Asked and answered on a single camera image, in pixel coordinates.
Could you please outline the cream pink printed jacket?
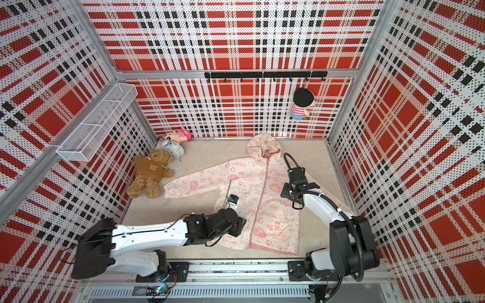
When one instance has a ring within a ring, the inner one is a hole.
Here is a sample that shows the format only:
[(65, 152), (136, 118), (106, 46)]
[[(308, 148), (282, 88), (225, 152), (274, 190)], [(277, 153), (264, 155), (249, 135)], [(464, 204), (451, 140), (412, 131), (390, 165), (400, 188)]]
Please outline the cream pink printed jacket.
[(247, 157), (229, 160), (177, 178), (164, 186), (164, 197), (185, 198), (218, 190), (214, 210), (236, 195), (237, 214), (246, 219), (238, 237), (218, 236), (218, 245), (235, 250), (255, 249), (295, 256), (299, 246), (299, 211), (281, 197), (288, 182), (287, 165), (280, 143), (268, 133), (252, 137)]

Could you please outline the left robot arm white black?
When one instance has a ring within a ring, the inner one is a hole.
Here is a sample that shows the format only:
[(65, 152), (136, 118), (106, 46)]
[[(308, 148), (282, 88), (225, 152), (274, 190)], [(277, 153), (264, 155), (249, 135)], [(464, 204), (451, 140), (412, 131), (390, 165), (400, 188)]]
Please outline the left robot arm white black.
[(232, 208), (211, 215), (184, 214), (174, 222), (156, 225), (117, 225), (112, 218), (104, 218), (80, 236), (71, 277), (90, 279), (106, 271), (165, 275), (169, 270), (161, 247), (208, 246), (226, 234), (239, 237), (246, 222)]

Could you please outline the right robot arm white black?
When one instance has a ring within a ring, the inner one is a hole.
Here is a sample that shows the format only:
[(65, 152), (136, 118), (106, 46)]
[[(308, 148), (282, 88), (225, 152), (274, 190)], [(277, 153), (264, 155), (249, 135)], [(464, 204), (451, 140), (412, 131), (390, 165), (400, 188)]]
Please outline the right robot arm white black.
[(339, 207), (323, 193), (316, 183), (306, 178), (306, 170), (288, 153), (283, 155), (289, 182), (284, 184), (281, 197), (292, 202), (292, 208), (307, 208), (328, 227), (329, 247), (306, 254), (304, 275), (311, 280), (331, 274), (338, 279), (351, 276), (364, 279), (365, 271), (380, 266), (380, 258), (369, 221)]

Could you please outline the brown teddy bear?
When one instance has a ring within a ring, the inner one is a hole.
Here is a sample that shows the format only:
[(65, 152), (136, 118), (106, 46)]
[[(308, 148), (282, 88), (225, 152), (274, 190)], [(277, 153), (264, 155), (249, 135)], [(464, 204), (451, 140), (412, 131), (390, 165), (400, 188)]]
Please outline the brown teddy bear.
[(157, 149), (147, 157), (135, 156), (132, 160), (136, 167), (135, 179), (127, 189), (127, 195), (138, 198), (145, 191), (147, 198), (157, 198), (160, 195), (160, 181), (174, 175), (174, 171), (167, 167), (173, 160), (173, 156), (163, 149)]

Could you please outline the black-haired striped doll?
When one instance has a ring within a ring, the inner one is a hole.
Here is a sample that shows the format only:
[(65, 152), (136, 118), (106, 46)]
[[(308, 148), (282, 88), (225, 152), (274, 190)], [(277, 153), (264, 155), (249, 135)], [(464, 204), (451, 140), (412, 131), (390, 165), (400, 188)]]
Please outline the black-haired striped doll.
[(314, 95), (307, 88), (298, 88), (293, 95), (293, 105), (290, 109), (290, 117), (295, 120), (303, 120), (310, 116), (308, 108), (314, 103)]

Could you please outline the green circuit board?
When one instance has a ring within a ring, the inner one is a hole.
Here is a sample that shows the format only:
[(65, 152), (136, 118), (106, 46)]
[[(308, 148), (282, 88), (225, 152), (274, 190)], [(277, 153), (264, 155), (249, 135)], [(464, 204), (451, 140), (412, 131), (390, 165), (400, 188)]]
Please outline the green circuit board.
[(168, 294), (168, 288), (164, 285), (159, 285), (155, 287), (147, 287), (146, 288), (146, 296), (148, 297), (157, 297), (157, 296), (166, 296)]

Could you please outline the pink plush doll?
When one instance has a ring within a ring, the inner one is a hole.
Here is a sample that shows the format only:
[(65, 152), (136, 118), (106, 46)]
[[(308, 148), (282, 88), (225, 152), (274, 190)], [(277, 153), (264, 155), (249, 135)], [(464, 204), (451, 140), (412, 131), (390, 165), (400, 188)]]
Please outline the pink plush doll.
[(192, 135), (186, 129), (180, 129), (178, 131), (173, 131), (173, 132), (167, 133), (164, 136), (164, 140), (171, 140), (171, 141), (175, 141), (177, 143), (190, 141), (191, 139), (192, 139)]

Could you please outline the aluminium front rail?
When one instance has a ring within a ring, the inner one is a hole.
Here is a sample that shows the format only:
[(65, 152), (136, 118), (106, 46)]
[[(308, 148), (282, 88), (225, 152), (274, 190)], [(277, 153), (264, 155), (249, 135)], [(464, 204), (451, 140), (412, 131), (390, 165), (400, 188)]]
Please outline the aluminium front rail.
[[(186, 282), (137, 283), (135, 274), (105, 273), (83, 282), (75, 302), (400, 302), (386, 261), (361, 282), (292, 282), (287, 263), (302, 259), (171, 260), (190, 262)], [(166, 296), (146, 296), (164, 285)]]

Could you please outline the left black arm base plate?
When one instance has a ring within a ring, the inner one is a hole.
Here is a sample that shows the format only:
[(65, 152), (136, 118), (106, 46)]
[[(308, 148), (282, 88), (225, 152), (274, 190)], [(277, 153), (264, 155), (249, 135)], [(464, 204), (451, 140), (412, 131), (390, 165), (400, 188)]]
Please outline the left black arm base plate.
[(189, 272), (190, 262), (168, 262), (167, 271), (156, 271), (155, 273), (142, 277), (136, 276), (135, 281), (137, 283), (155, 283), (155, 282), (181, 282), (184, 283), (187, 280)]

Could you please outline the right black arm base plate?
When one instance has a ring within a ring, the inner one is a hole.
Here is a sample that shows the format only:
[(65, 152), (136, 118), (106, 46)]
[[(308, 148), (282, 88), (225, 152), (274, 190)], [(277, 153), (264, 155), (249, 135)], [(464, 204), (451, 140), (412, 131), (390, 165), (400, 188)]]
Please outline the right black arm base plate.
[(340, 277), (332, 270), (317, 270), (308, 260), (288, 261), (289, 280), (292, 282), (337, 282)]

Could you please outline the black wall hook rail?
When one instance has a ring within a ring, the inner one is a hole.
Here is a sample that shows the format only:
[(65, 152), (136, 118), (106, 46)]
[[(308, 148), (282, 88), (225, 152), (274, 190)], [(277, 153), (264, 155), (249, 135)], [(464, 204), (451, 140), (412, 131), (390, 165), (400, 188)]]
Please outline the black wall hook rail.
[(326, 78), (328, 71), (245, 71), (245, 72), (206, 72), (205, 79), (260, 79), (260, 78)]

